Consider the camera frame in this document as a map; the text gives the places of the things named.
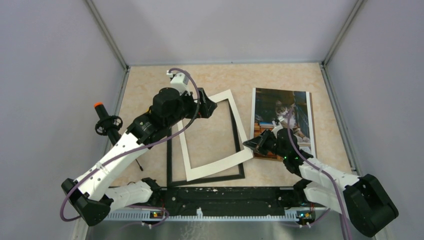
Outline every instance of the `black picture frame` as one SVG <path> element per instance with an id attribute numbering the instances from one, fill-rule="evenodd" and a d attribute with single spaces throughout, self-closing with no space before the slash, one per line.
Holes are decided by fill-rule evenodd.
<path id="1" fill-rule="evenodd" d="M 230 103 L 228 100 L 225 100 L 225 101 L 228 103 L 228 106 L 229 106 L 229 114 L 231 118 L 231 128 L 232 128 L 232 134 L 234 137 L 235 152 L 238 153 L 242 150 L 240 146 L 240 141 L 239 141 L 239 132 L 237 131 L 236 120 L 231 110 Z M 169 129 L 168 137 L 171 135 L 172 135 L 172 129 Z M 172 139 L 166 142 L 166 187 L 167 188 L 183 186 L 183 185 L 205 184 L 205 183 L 214 183 L 214 182 L 222 182 L 222 181 L 246 178 L 245 168 L 243 167 L 243 163 L 240 163 L 237 166 L 238 166 L 238 174 L 227 175 L 227 176 L 203 177 L 203 178 L 199 178 L 199 179 L 195 179 L 191 181 L 187 181 L 187 180 L 173 181 L 172 180 L 172 177 L 173 177 L 172 176 Z"/>

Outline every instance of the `table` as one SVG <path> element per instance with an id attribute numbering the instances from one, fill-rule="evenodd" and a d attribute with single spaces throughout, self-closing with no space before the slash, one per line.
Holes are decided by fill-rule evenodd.
<path id="1" fill-rule="evenodd" d="M 351 172 L 333 108 L 318 63 L 214 64 L 131 67 L 119 116 L 122 134 L 134 118 L 146 112 L 160 89 L 170 86 L 166 71 L 177 67 L 188 71 L 208 96 L 231 89 L 247 137 L 250 137 L 253 88 L 311 92 L 317 157 L 338 170 Z M 192 168 L 235 153 L 228 104 L 219 103 L 210 119 L 197 119 L 186 132 Z M 172 140 L 173 181 L 185 180 L 179 137 Z M 166 186 L 166 144 L 162 143 L 134 161 L 112 185 L 123 186 L 142 178 L 156 179 Z M 196 184 L 191 186 L 292 186 L 300 178 L 288 172 L 282 162 L 251 159 L 244 163 L 245 179 Z M 213 176 L 237 174 L 237 166 Z"/>

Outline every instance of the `gray surface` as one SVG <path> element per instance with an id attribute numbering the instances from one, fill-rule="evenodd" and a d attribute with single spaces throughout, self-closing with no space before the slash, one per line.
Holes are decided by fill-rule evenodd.
<path id="1" fill-rule="evenodd" d="M 0 239 L 70 238 L 60 185 L 103 155 L 123 74 L 83 1 L 0 3 Z"/>
<path id="2" fill-rule="evenodd" d="M 397 239 L 420 239 L 424 1 L 368 1 L 329 65 L 363 173 L 378 177 L 399 210 Z"/>
<path id="3" fill-rule="evenodd" d="M 94 0 L 130 65 L 322 61 L 355 0 Z"/>
<path id="4" fill-rule="evenodd" d="M 279 222 L 165 222 L 149 230 L 128 222 L 103 221 L 89 228 L 86 240 L 341 240 L 339 215 L 331 212 L 312 228 L 291 228 Z M 352 226 L 354 240 L 367 240 Z"/>

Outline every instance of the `black handle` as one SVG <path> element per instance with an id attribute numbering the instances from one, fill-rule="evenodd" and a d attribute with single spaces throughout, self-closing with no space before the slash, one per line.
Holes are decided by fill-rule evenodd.
<path id="1" fill-rule="evenodd" d="M 98 117 L 100 118 L 100 120 L 96 124 L 96 129 L 98 128 L 98 126 L 102 127 L 106 132 L 107 136 L 109 137 L 110 142 L 112 142 L 113 145 L 117 144 L 117 142 L 121 138 L 121 135 L 119 134 L 117 126 L 115 125 L 116 118 L 114 118 L 114 116 L 111 117 L 109 115 L 105 106 L 101 102 L 96 103 L 94 105 L 94 109 Z"/>

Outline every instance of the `photo of cat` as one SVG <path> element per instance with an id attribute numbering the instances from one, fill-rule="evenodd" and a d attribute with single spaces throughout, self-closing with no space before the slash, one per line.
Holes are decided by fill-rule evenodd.
<path id="1" fill-rule="evenodd" d="M 291 108 L 293 108 L 293 112 L 290 117 L 290 126 L 288 126 L 287 114 Z M 251 137 L 260 135 L 266 129 L 273 130 L 279 125 L 283 128 L 290 127 L 297 138 L 298 145 L 301 148 L 309 148 L 312 153 L 315 153 L 310 93 L 254 88 L 252 94 Z M 267 156 L 255 154 L 255 158 L 279 160 L 276 155 L 270 153 Z"/>

